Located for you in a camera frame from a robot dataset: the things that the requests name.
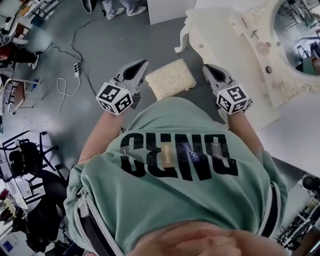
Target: power strip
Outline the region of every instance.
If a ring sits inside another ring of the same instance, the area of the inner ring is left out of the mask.
[[[78,63],[73,65],[73,70],[74,70],[74,76],[76,78],[78,78],[80,76],[79,64]]]

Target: shoe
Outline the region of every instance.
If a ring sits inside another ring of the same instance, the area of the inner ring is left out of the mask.
[[[135,15],[138,15],[138,14],[142,14],[144,13],[148,8],[145,7],[145,6],[140,6],[138,7],[137,10],[133,11],[132,13],[127,13],[128,16],[135,16]]]
[[[124,7],[118,8],[116,10],[115,14],[111,14],[110,16],[107,15],[106,18],[108,20],[112,20],[114,17],[116,17],[116,16],[118,16],[120,14],[123,14],[125,11],[126,11],[126,8],[124,8]]]
[[[36,56],[36,60],[34,63],[32,63],[32,69],[35,70],[37,65],[38,65],[38,61],[39,61],[39,55]]]

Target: mirror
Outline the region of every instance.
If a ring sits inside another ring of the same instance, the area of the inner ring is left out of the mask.
[[[307,75],[320,75],[320,2],[285,0],[273,24],[288,63]]]

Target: white ornate table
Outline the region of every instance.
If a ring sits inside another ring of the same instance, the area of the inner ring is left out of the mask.
[[[279,106],[320,84],[318,77],[299,73],[286,63],[271,28],[278,0],[269,2],[248,12],[222,7],[188,10],[181,45],[175,48],[182,52],[189,39],[205,64],[227,69],[245,87],[253,100],[246,116],[256,131],[281,117]]]

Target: mint green t-shirt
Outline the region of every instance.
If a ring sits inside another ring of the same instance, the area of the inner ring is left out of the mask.
[[[191,102],[161,100],[106,149],[70,172],[64,202],[72,239],[89,249],[74,219],[75,191],[86,187],[126,254],[144,235],[183,221],[257,233],[270,183],[286,185],[267,152],[255,156]]]

